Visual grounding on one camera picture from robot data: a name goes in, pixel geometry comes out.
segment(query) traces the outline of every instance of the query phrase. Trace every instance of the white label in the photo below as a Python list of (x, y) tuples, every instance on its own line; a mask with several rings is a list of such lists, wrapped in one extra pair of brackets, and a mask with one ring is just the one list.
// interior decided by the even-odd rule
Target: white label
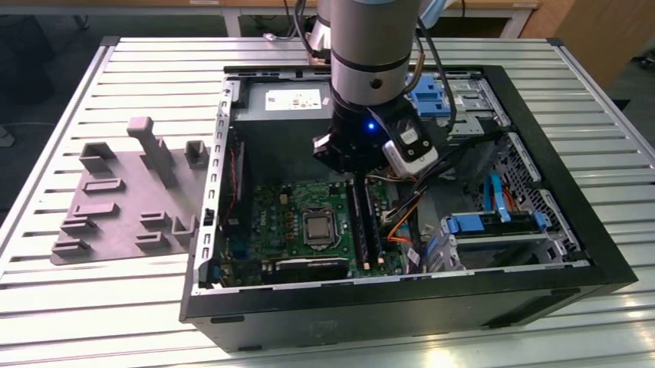
[(191, 5), (217, 5), (217, 0), (189, 0)]
[(419, 253), (416, 253), (416, 251), (413, 250), (413, 248), (409, 248), (409, 250), (407, 251), (407, 257), (413, 262), (413, 264), (417, 266), (419, 261), (420, 261), (420, 256), (419, 256)]
[(269, 90), (265, 111), (320, 110), (320, 90)]

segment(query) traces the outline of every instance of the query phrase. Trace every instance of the black cable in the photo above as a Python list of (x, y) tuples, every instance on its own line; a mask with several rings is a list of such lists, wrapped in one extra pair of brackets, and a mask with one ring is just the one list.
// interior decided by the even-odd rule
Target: black cable
[(295, 8), (296, 11), (293, 14), (293, 22), (296, 23), (296, 32), (297, 32), (297, 36), (300, 37), (300, 41), (303, 43), (303, 46), (305, 47), (307, 52), (309, 53), (309, 55), (313, 58), (315, 57), (315, 51), (311, 49), (309, 42), (307, 41), (307, 38), (305, 38), (305, 33), (304, 33), (303, 28), (300, 26), (300, 17), (303, 16), (303, 14), (305, 12), (305, 3), (307, 3), (307, 0), (297, 0), (296, 1), (296, 8)]
[(287, 38), (292, 37), (293, 29), (296, 28), (293, 24), (293, 19), (291, 18), (291, 11), (288, 10), (288, 0), (284, 0), (284, 12), (287, 13), (288, 31)]
[(419, 51), (421, 54), (425, 53), (425, 49), (423, 48), (423, 42), (420, 42), (419, 33), (415, 34), (416, 45), (419, 46)]
[(428, 30), (425, 29), (425, 24), (419, 18), (419, 28), (423, 33), (423, 37), (428, 42), (429, 51), (432, 52), (432, 57), (437, 63), (439, 75), (441, 76), (443, 89), (445, 90), (445, 96), (448, 97), (448, 104), (451, 105), (451, 121), (448, 122), (448, 131), (452, 130), (455, 126), (455, 121), (457, 120), (457, 109), (455, 105), (455, 96), (452, 95), (451, 83), (448, 83), (448, 78), (445, 77), (445, 71), (443, 70), (441, 58), (439, 57), (437, 48), (433, 45), (432, 37), (429, 37)]
[(439, 160), (431, 165), (431, 167), (423, 172), (420, 177), (416, 180), (413, 187), (411, 188), (409, 195), (400, 201), (397, 201), (399, 205), (396, 208), (389, 210), (387, 214), (387, 218), (393, 217), (403, 209), (408, 209), (419, 200), (425, 191), (428, 190), (428, 185), (425, 181), (431, 177), (439, 177), (443, 173), (445, 173), (452, 167), (456, 166), (461, 158), (464, 157), (464, 153), (467, 149), (472, 148), (479, 143), (489, 142), (496, 140), (503, 136), (503, 131), (495, 131), (487, 133), (483, 136), (475, 136), (463, 141), (448, 153), (439, 156)]

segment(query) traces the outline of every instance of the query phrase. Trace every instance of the gray plastic block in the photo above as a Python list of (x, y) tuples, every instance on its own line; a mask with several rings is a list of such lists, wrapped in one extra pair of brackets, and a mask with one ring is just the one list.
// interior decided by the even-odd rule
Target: gray plastic block
[(200, 223), (197, 222), (196, 215), (191, 217), (191, 223), (188, 228), (184, 227), (177, 217), (173, 219), (173, 228), (171, 229), (171, 232), (173, 234), (175, 239), (177, 240), (177, 243), (183, 247), (188, 247), (191, 245), (191, 240), (196, 236), (196, 230), (199, 224)]
[(80, 256), (89, 253), (89, 245), (80, 239), (57, 241), (52, 247), (52, 253), (60, 257)]
[(87, 143), (81, 149), (80, 162), (91, 174), (109, 171), (108, 160), (115, 158), (107, 143)]
[(101, 192), (123, 192), (125, 190), (125, 182), (121, 179), (103, 179), (87, 182), (84, 193), (101, 193)]
[(155, 169), (164, 187), (172, 188), (177, 185), (177, 179), (171, 167), (172, 157), (164, 140), (157, 140), (152, 134), (152, 126), (153, 122), (149, 117), (133, 117), (128, 122), (127, 134), (141, 143), (143, 151), (145, 152), (145, 166)]
[(88, 217), (67, 218), (64, 222), (61, 222), (61, 231), (71, 236), (89, 234), (96, 230), (97, 227), (95, 226), (95, 222)]
[(139, 222), (141, 222), (141, 225), (145, 229), (151, 230), (155, 228), (163, 228), (165, 226), (169, 226), (171, 218), (168, 217), (164, 211), (144, 212), (141, 213)]
[(135, 245), (143, 251), (151, 251), (169, 247), (168, 239), (164, 237), (164, 234), (161, 234), (161, 232), (148, 232), (145, 234), (137, 234)]
[(188, 167), (192, 169), (207, 169), (209, 165), (209, 152), (201, 140), (187, 142), (184, 156), (187, 157)]
[(119, 206), (113, 202), (93, 205), (76, 205), (72, 210), (72, 215), (75, 217), (115, 216), (119, 213), (119, 210)]
[[(72, 199), (67, 219), (92, 219), (96, 229), (69, 235), (64, 230), (59, 233), (59, 241), (68, 242), (83, 240), (89, 251), (53, 252), (51, 261), (56, 265), (68, 265), (112, 259), (136, 258), (156, 255), (175, 255), (187, 253), (187, 238), (189, 235), (173, 234), (172, 222), (175, 218), (183, 220), (195, 215), (200, 218), (200, 208), (204, 192), (205, 171), (191, 169), (188, 166), (184, 149), (167, 150), (171, 155), (169, 168), (177, 178), (177, 185), (165, 188), (155, 170), (148, 170), (143, 165), (140, 155), (143, 152), (116, 152), (113, 159), (105, 159), (109, 170), (91, 175), (88, 171), (81, 174), (81, 180)], [(109, 183), (119, 183), (121, 190), (91, 190), (103, 188)], [(119, 210), (112, 212), (108, 204), (113, 204)], [(97, 215), (97, 212), (113, 213), (113, 215)], [(164, 212), (168, 223), (159, 228), (144, 228), (140, 222), (144, 213)], [(168, 246), (153, 247), (144, 251), (136, 244), (136, 235), (147, 232), (161, 232)]]

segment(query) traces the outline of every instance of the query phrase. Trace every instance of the metal slat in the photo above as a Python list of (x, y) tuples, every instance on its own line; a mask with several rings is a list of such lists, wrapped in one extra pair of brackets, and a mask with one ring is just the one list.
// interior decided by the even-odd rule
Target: metal slat
[(543, 127), (543, 132), (553, 142), (557, 140), (599, 140), (620, 138), (625, 139), (625, 133), (615, 126), (597, 126), (584, 129), (572, 127)]
[(601, 113), (603, 107), (595, 102), (527, 102), (528, 108), (535, 114), (541, 113)]
[[(87, 143), (107, 142), (113, 152), (141, 151), (141, 145), (135, 138), (89, 138), (71, 140), (64, 146), (64, 152), (80, 153)], [(207, 146), (212, 145), (212, 133), (189, 134), (185, 136), (165, 136), (164, 141), (169, 150), (183, 150), (189, 140), (201, 140)]]
[(637, 169), (649, 167), (649, 161), (640, 153), (564, 156), (561, 157), (561, 160), (571, 171), (593, 169)]
[(87, 108), (144, 108), (144, 107), (213, 107), (219, 103), (220, 94), (173, 94), (169, 96), (133, 97), (92, 97)]
[[(423, 42), (423, 46), (427, 49), (428, 43)], [(489, 44), (488, 42), (448, 42), (437, 41), (435, 46), (439, 51), (549, 51), (552, 48), (548, 44), (533, 43), (523, 44), (516, 42), (497, 42)], [(243, 42), (243, 41), (196, 41), (196, 42), (139, 42), (129, 43), (121, 42), (116, 46), (116, 51), (259, 51), (261, 49), (268, 50), (287, 50), (287, 51), (303, 51), (303, 45), (299, 42)]]
[(629, 140), (575, 140), (552, 142), (561, 156), (588, 155), (593, 153), (633, 153), (637, 151)]
[(157, 94), (217, 94), (223, 83), (100, 84), (91, 88), (92, 96), (151, 96)]
[(543, 126), (584, 127), (589, 125), (616, 125), (607, 113), (539, 114), (533, 117)]
[(597, 205), (593, 210), (603, 223), (655, 221), (655, 203)]
[(628, 189), (625, 187), (585, 188), (583, 193), (592, 205), (655, 202), (655, 186), (631, 186)]
[(100, 78), (101, 84), (115, 83), (207, 83), (221, 82), (223, 71), (171, 71), (160, 73), (107, 73)]
[[(417, 57), (417, 52), (411, 53), (412, 58)], [(557, 60), (559, 56), (552, 51), (439, 51), (439, 56), (444, 59), (471, 59), (480, 61), (492, 60)], [(305, 52), (279, 51), (277, 49), (260, 49), (244, 51), (127, 51), (116, 52), (112, 61), (227, 61), (227, 60), (265, 60), (275, 64), (277, 60), (305, 59)]]
[(128, 121), (131, 117), (151, 117), (153, 120), (205, 120), (216, 117), (217, 107), (151, 108), (151, 109), (97, 109), (77, 114), (85, 123), (111, 123)]

